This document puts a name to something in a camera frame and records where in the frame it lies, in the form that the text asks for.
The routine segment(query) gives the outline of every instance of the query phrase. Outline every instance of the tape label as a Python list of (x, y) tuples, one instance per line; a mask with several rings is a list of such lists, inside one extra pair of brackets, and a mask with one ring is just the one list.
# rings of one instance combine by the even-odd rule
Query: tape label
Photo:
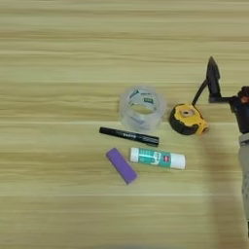
[(149, 98), (149, 97), (145, 97), (145, 98), (144, 98), (144, 102), (145, 102), (145, 103), (154, 104), (153, 99), (152, 99), (152, 98)]

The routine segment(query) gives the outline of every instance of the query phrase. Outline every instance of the roll of clear tape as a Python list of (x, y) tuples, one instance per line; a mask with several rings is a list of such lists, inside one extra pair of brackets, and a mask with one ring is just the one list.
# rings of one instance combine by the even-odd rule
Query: roll of clear tape
[[(147, 112), (137, 111), (134, 107), (143, 107)], [(121, 121), (135, 131), (146, 133), (156, 129), (160, 125), (165, 110), (164, 97), (154, 89), (135, 87), (121, 95)]]

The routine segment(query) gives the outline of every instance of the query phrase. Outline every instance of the glue stick label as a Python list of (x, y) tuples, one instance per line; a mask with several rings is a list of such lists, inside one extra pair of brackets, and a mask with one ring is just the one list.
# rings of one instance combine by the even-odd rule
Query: glue stick label
[(156, 152), (153, 150), (139, 148), (138, 162), (170, 167), (171, 156), (170, 153)]

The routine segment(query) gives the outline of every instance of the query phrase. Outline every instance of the black marker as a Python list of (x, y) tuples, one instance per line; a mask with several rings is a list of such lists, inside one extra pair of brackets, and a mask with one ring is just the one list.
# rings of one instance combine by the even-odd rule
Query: black marker
[(119, 129), (101, 127), (99, 129), (99, 132), (102, 134), (118, 136), (118, 137), (125, 138), (128, 140), (141, 142), (141, 143), (144, 143), (150, 146), (155, 146), (155, 147), (157, 147), (160, 143), (160, 139), (157, 136), (149, 136), (149, 135), (134, 133), (130, 131), (119, 130)]

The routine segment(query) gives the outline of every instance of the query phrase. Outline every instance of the tape measure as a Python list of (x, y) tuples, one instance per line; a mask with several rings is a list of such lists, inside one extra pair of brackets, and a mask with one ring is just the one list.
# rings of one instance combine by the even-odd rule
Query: tape measure
[(192, 104), (179, 104), (170, 114), (171, 127), (180, 134), (201, 135), (208, 130), (208, 125), (197, 108)]

